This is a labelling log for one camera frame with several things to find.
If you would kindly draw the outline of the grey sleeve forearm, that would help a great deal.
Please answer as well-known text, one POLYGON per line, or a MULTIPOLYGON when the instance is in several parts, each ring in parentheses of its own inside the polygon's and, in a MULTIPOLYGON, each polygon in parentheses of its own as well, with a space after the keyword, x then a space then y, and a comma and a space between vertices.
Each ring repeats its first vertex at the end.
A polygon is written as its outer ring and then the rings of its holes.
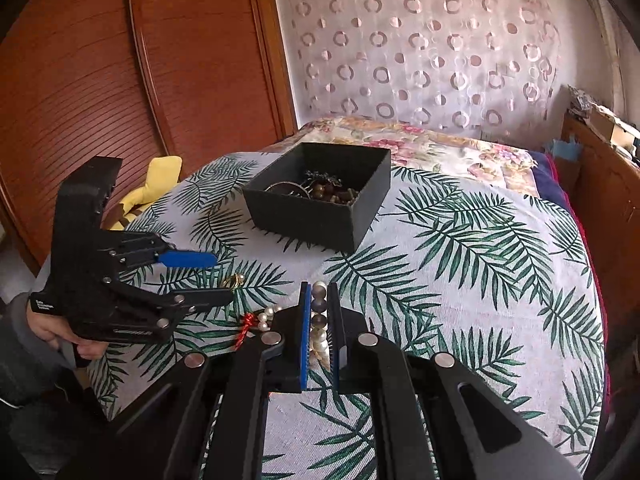
POLYGON ((21 408, 73 373, 62 353, 38 338, 27 324, 28 295, 23 292, 6 307, 1 319, 1 404, 21 408))

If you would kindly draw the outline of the person's left hand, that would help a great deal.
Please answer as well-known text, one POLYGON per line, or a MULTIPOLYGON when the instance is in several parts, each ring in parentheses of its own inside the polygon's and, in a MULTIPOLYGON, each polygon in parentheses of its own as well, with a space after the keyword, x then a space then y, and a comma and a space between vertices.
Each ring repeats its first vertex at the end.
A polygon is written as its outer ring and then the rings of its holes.
POLYGON ((108 347, 107 342, 77 336, 65 318, 34 312, 30 304, 26 307, 26 321, 32 332, 50 347, 58 350, 61 341, 69 342, 77 347, 79 356, 84 360, 101 359, 108 347))

